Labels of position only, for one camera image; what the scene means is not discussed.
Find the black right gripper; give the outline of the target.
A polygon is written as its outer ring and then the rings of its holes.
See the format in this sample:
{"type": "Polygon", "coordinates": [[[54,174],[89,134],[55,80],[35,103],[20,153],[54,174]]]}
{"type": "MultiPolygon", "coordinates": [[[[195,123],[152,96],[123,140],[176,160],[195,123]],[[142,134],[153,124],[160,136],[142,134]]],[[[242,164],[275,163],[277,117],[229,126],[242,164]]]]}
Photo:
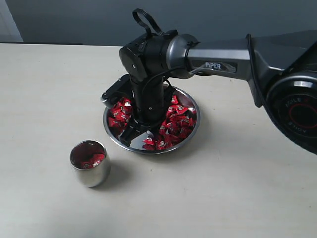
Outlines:
{"type": "Polygon", "coordinates": [[[166,113],[164,106],[163,76],[143,82],[130,76],[129,82],[133,92],[132,117],[119,140],[129,146],[133,139],[146,131],[158,127],[166,113]]]}

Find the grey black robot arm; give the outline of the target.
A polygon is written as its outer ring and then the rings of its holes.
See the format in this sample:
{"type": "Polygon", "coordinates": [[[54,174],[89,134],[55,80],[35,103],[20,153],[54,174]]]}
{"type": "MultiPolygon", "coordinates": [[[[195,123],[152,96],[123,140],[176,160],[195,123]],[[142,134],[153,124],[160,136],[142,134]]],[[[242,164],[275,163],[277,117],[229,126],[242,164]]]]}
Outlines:
{"type": "Polygon", "coordinates": [[[163,82],[170,77],[217,75],[247,81],[257,107],[291,141],[317,151],[317,33],[200,43],[172,30],[148,32],[119,51],[136,110],[120,140],[132,139],[163,119],[163,82]]]}

